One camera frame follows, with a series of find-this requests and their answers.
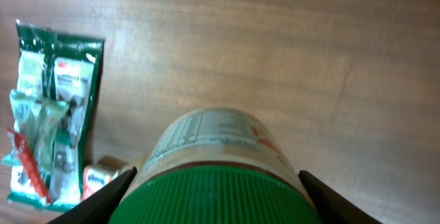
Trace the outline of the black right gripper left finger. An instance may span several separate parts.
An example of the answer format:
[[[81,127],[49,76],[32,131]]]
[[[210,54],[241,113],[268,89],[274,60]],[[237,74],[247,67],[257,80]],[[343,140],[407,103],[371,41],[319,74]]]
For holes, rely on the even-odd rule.
[[[136,167],[126,170],[85,201],[48,224],[108,223],[137,172]]]

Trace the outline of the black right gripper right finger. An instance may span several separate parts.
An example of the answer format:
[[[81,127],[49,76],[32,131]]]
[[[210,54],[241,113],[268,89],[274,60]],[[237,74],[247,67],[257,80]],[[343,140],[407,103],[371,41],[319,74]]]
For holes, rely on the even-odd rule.
[[[298,177],[313,201],[323,223],[381,224],[309,171],[301,170]]]

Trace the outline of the orange tissue pack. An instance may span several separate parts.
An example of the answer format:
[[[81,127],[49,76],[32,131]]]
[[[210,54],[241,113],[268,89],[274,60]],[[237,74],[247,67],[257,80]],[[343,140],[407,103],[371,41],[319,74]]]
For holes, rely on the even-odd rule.
[[[117,176],[117,170],[102,164],[86,166],[83,171],[83,191],[81,201],[85,201]]]

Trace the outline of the green lid jar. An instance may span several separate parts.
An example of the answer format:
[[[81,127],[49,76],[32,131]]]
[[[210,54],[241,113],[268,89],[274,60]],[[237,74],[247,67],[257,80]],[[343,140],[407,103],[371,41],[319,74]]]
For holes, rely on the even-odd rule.
[[[266,126],[236,109],[174,121],[111,223],[319,223],[318,211]]]

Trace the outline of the green glove package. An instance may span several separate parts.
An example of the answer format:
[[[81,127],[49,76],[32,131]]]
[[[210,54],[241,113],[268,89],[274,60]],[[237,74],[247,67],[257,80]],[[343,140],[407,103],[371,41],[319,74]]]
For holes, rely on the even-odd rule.
[[[38,98],[65,101],[69,109],[58,125],[52,174],[46,177],[53,202],[41,205],[22,168],[11,165],[7,165],[12,169],[7,200],[66,212],[80,203],[83,193],[87,133],[105,41],[21,22],[16,22],[16,30],[19,64],[14,89]]]

